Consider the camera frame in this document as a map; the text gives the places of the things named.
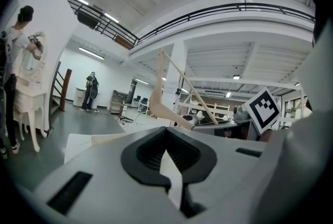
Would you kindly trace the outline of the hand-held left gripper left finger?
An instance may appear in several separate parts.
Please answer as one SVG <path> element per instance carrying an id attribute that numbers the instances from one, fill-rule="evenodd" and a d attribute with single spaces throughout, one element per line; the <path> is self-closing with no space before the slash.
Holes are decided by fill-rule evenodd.
<path id="1" fill-rule="evenodd" d="M 186 223 L 162 187 L 145 186 L 129 176 L 121 153 L 131 143 L 156 132 L 149 129 L 92 146 L 58 167 L 33 192 L 17 190 L 46 223 Z M 89 176 L 66 213 L 49 202 L 75 175 Z"/>

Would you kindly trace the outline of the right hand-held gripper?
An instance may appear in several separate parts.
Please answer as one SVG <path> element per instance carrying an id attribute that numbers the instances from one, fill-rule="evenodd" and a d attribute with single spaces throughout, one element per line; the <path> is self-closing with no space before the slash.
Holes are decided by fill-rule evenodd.
<path id="1" fill-rule="evenodd" d="M 261 136 L 271 128 L 280 117 L 281 110 L 265 87 L 242 106 L 234 107 L 234 121 L 251 121 Z M 250 123 L 224 123 L 219 125 L 195 126 L 193 131 L 217 137 L 234 138 L 242 140 L 252 139 L 252 125 Z"/>

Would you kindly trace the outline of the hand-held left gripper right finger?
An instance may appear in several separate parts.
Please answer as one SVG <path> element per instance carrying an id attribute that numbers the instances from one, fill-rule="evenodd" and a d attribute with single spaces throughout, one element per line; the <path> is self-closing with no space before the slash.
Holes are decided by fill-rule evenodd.
<path id="1" fill-rule="evenodd" d="M 214 150 L 217 162 L 207 177 L 188 185 L 191 198 L 205 208 L 186 218 L 181 212 L 167 213 L 166 223 L 250 223 L 259 200 L 255 188 L 263 173 L 255 167 L 267 146 L 265 142 L 227 139 L 181 128 L 167 128 L 169 134 L 184 136 Z"/>

